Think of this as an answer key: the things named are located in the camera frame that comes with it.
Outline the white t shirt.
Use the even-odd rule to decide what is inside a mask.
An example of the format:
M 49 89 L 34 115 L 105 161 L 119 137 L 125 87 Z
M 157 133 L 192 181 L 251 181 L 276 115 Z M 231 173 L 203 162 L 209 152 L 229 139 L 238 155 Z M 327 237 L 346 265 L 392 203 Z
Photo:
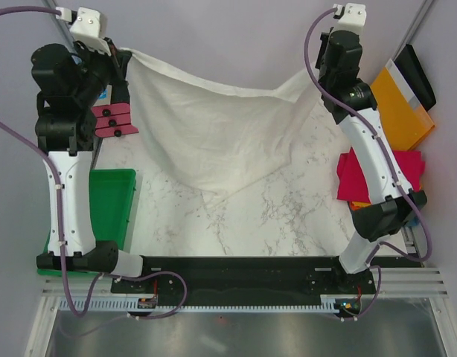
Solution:
M 131 54 L 132 124 L 150 157 L 211 206 L 290 163 L 292 142 L 319 99 L 306 71 L 276 89 L 247 89 Z

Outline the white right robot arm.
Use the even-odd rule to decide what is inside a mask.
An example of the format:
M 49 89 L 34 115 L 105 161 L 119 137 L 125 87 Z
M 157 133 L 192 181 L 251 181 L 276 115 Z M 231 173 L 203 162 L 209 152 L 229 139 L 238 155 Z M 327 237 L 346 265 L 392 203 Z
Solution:
M 370 205 L 351 213 L 355 232 L 339 255 L 340 269 L 332 286 L 346 293 L 358 284 L 357 273 L 372 261 L 377 246 L 396 234 L 426 204 L 403 174 L 384 135 L 377 101 L 359 77 L 362 46 L 359 35 L 330 30 L 321 35 L 315 67 L 322 101 L 351 143 L 364 175 Z

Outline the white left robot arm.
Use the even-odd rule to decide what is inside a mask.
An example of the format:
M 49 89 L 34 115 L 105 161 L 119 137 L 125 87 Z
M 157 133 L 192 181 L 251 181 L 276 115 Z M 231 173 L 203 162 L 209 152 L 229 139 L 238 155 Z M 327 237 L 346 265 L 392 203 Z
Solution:
M 137 292 L 153 286 L 142 257 L 121 250 L 110 239 L 98 241 L 92 228 L 89 177 L 97 119 L 92 107 L 109 85 L 126 88 L 123 55 L 106 38 L 106 53 L 82 41 L 74 50 L 45 45 L 31 57 L 36 96 L 37 147 L 43 154 L 51 204 L 51 232 L 40 269 L 91 271 L 128 277 Z

